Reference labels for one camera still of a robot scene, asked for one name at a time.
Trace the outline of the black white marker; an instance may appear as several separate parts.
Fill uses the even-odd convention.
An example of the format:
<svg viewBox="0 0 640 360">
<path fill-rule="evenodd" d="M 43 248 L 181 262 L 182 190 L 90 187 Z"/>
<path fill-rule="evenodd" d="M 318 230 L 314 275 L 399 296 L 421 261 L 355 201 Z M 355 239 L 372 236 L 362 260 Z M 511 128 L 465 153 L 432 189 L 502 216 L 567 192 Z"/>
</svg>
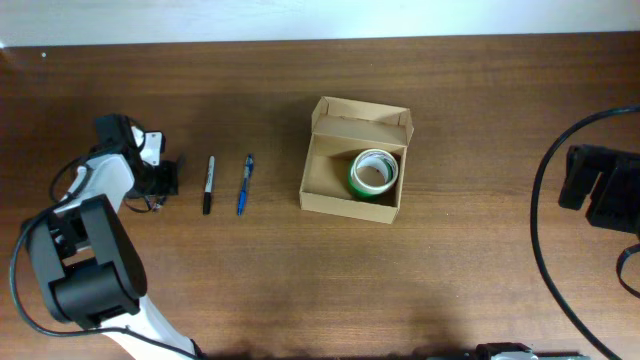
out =
<svg viewBox="0 0 640 360">
<path fill-rule="evenodd" d="M 207 176 L 204 186 L 203 196 L 203 214 L 209 215 L 211 212 L 211 204 L 213 200 L 213 188 L 214 188 L 214 173 L 215 173 L 215 157 L 210 156 L 207 164 Z"/>
</svg>

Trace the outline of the green tape roll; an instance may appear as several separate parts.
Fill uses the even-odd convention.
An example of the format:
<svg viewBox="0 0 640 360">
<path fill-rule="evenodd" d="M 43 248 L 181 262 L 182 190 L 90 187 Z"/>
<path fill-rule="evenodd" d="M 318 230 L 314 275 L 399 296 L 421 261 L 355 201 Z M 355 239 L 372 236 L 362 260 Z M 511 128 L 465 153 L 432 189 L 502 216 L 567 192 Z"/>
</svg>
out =
<svg viewBox="0 0 640 360">
<path fill-rule="evenodd" d="M 353 163 L 348 184 L 356 197 L 372 199 L 390 190 L 396 180 L 396 163 L 389 159 L 367 158 Z"/>
</svg>

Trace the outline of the white masking tape roll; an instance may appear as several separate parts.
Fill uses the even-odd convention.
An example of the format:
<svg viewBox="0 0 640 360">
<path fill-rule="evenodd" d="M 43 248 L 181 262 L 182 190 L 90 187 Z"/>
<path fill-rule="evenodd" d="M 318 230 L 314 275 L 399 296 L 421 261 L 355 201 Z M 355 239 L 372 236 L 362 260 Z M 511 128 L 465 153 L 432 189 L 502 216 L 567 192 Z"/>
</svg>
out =
<svg viewBox="0 0 640 360">
<path fill-rule="evenodd" d="M 400 175 L 394 156 L 381 149 L 361 152 L 348 170 L 348 184 L 356 197 L 368 199 L 389 191 Z"/>
</svg>

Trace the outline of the black pen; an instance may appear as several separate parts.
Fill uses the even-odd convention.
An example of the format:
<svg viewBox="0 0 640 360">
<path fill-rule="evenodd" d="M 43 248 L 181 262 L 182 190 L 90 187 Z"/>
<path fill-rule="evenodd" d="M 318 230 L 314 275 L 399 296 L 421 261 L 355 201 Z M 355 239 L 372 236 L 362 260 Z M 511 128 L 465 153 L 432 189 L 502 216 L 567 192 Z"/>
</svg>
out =
<svg viewBox="0 0 640 360">
<path fill-rule="evenodd" d="M 167 201 L 167 196 L 151 197 L 150 209 L 152 212 L 159 212 Z"/>
</svg>

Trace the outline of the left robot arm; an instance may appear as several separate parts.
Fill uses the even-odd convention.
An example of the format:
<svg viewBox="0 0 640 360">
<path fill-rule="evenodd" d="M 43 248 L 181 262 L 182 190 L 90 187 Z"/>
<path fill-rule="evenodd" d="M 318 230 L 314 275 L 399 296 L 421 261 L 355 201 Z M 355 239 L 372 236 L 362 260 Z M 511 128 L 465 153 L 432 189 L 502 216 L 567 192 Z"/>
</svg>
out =
<svg viewBox="0 0 640 360">
<path fill-rule="evenodd" d="M 142 261 L 118 210 L 128 199 L 164 202 L 178 192 L 178 166 L 163 161 L 165 139 L 132 118 L 95 121 L 98 143 L 72 161 L 77 175 L 61 199 L 25 222 L 15 248 L 26 250 L 46 308 L 78 330 L 104 335 L 135 359 L 202 359 L 147 294 Z"/>
</svg>

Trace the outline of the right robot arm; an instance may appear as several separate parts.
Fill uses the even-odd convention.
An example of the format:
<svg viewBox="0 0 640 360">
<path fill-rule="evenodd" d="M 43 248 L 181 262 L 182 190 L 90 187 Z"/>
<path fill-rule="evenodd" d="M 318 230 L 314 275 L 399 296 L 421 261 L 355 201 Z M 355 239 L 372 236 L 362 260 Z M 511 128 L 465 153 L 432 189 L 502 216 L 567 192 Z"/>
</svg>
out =
<svg viewBox="0 0 640 360">
<path fill-rule="evenodd" d="M 591 203 L 591 226 L 639 234 L 639 155 L 595 145 L 573 145 L 566 158 L 566 177 L 558 203 L 580 210 Z"/>
</svg>

